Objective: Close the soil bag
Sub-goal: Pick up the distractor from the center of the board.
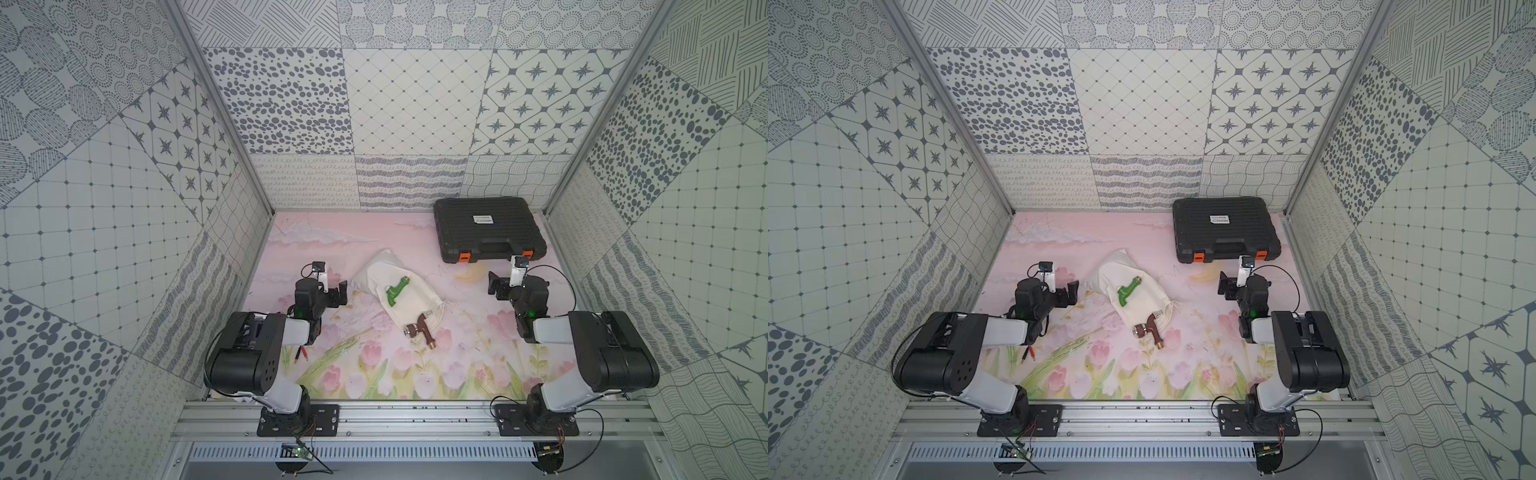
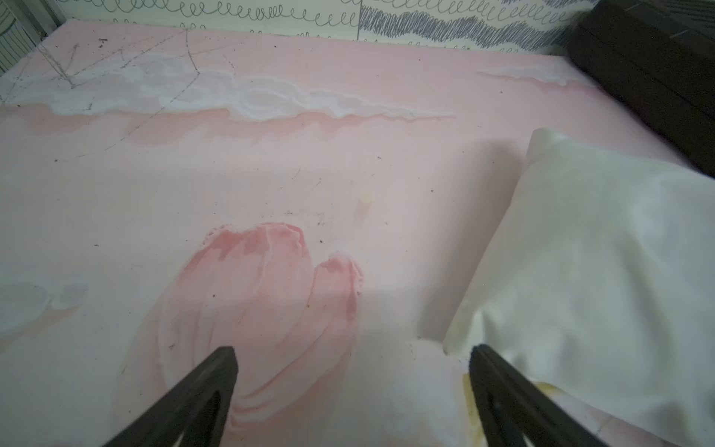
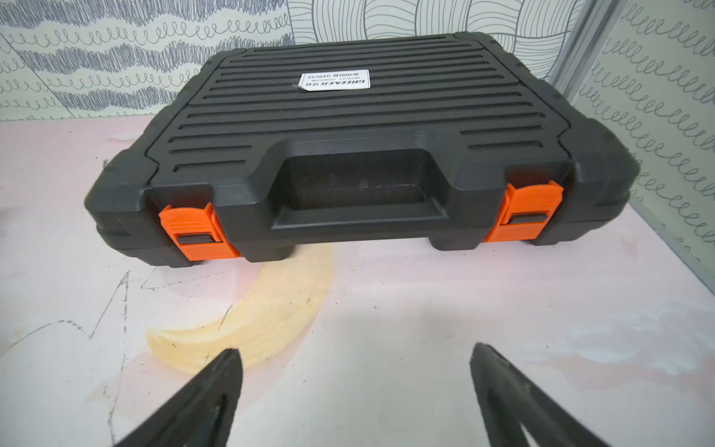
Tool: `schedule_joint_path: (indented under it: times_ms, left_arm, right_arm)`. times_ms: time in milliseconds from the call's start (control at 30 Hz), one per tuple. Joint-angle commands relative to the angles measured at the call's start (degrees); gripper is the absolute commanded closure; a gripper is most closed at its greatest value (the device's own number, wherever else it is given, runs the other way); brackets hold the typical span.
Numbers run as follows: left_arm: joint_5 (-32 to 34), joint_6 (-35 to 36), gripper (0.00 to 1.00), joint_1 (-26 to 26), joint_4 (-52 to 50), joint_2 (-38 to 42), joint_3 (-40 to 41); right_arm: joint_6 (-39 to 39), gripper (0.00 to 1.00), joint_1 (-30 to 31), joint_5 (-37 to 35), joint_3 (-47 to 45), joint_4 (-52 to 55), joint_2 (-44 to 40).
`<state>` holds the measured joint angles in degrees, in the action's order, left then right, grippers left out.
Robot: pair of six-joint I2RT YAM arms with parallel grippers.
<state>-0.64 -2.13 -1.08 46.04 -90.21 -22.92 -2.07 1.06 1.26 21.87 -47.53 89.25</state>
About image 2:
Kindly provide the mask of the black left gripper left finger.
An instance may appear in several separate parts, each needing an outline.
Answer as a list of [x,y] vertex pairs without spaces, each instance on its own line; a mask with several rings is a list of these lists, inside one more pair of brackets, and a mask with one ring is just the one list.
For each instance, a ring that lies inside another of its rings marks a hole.
[[238,372],[234,348],[217,348],[105,446],[218,446]]

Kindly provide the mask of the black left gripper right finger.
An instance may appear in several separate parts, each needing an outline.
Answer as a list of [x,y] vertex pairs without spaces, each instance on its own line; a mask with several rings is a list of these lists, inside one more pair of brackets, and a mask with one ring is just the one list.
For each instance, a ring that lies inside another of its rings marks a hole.
[[472,348],[469,380],[489,446],[604,445],[487,345]]

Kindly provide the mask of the white cloth soil bag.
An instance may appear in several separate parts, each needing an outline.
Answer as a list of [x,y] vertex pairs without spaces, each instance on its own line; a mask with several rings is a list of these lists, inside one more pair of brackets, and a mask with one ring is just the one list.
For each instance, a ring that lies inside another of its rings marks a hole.
[[536,130],[443,341],[680,446],[714,443],[714,182]]

